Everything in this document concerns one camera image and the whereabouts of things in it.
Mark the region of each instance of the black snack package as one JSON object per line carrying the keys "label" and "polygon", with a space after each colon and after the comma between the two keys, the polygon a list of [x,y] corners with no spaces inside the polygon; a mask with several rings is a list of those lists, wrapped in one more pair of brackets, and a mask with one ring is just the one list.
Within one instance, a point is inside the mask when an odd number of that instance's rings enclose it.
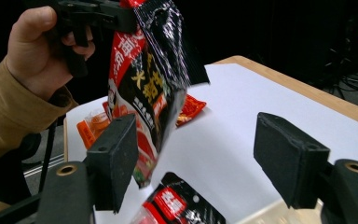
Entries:
{"label": "black snack package", "polygon": [[133,176],[144,188],[175,128],[187,87],[209,78],[172,1],[120,4],[133,8],[139,27],[134,34],[114,33],[105,111],[110,120],[136,114],[139,159]]}
{"label": "black snack package", "polygon": [[226,219],[172,172],[144,202],[131,224],[224,224]]}

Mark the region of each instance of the red package on table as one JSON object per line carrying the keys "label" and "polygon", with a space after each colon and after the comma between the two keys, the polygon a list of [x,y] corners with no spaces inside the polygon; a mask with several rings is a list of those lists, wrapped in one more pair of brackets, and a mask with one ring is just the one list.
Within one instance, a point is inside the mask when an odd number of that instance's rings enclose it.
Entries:
{"label": "red package on table", "polygon": [[110,119],[136,114],[139,160],[133,176],[142,188],[175,128],[187,87],[209,79],[172,1],[120,4],[133,8],[139,27],[135,34],[114,33],[107,114]]}
{"label": "red package on table", "polygon": [[225,217],[173,172],[143,203],[131,224],[226,224]]}

